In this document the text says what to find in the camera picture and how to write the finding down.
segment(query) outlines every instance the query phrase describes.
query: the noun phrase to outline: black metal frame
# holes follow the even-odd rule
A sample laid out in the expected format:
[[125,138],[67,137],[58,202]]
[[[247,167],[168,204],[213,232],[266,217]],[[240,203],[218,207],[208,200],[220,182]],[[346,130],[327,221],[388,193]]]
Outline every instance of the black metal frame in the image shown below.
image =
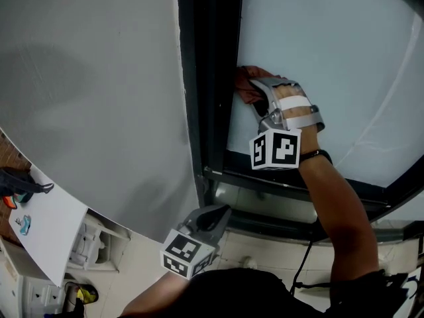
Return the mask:
[[[211,181],[309,201],[309,192],[297,170],[254,171],[249,156],[227,150],[242,0],[178,2],[187,120],[200,205],[211,203]],[[423,170],[424,157],[388,187],[348,182],[373,221],[424,189]],[[273,237],[309,240],[311,236],[311,225],[242,211],[233,211],[230,227]],[[417,227],[424,232],[422,225],[405,232],[415,232]]]

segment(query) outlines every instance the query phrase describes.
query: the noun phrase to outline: floor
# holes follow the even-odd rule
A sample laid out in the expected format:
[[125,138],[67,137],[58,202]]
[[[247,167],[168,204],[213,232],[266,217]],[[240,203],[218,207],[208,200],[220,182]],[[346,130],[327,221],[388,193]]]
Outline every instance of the floor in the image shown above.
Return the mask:
[[[118,317],[130,300],[165,273],[159,263],[160,243],[132,233],[131,241],[114,240],[112,245],[112,257],[118,265],[119,273],[72,274],[79,282],[91,283],[99,291],[99,301],[86,306],[88,318]],[[306,246],[300,244],[274,242],[236,233],[225,233],[220,247],[219,258],[210,269],[239,267],[243,257],[252,256],[259,270],[277,275],[288,288],[306,251]],[[392,274],[416,269],[417,254],[418,240],[379,246],[380,264]],[[333,257],[332,247],[314,246],[299,275],[299,281],[305,284],[328,281]],[[326,291],[297,290],[295,296],[321,311],[329,306]]]

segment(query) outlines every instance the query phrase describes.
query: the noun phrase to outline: white strap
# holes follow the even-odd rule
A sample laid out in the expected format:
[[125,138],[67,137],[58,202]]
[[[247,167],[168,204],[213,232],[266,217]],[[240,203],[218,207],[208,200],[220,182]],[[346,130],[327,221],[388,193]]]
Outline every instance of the white strap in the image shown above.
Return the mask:
[[308,98],[302,95],[292,95],[291,97],[280,99],[280,109],[282,111],[301,106],[311,106]]

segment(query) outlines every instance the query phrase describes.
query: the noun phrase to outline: shoe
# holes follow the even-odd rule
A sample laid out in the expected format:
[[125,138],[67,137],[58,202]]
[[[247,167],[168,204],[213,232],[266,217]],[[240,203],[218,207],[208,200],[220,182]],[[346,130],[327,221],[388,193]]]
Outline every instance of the shoe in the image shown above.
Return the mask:
[[251,268],[253,270],[257,270],[258,269],[258,265],[255,261],[255,259],[253,259],[252,257],[246,257],[243,260],[243,268]]

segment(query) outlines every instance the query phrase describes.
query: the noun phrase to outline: white wall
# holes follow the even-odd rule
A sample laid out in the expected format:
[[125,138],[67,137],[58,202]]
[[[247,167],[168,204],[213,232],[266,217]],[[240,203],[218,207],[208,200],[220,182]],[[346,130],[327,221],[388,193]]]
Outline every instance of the white wall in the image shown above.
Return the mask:
[[[388,186],[424,154],[424,35],[413,0],[243,0],[239,65],[297,80],[344,177]],[[257,123],[235,95],[228,149]]]
[[0,2],[0,127],[74,197],[164,239],[198,206],[176,0]]

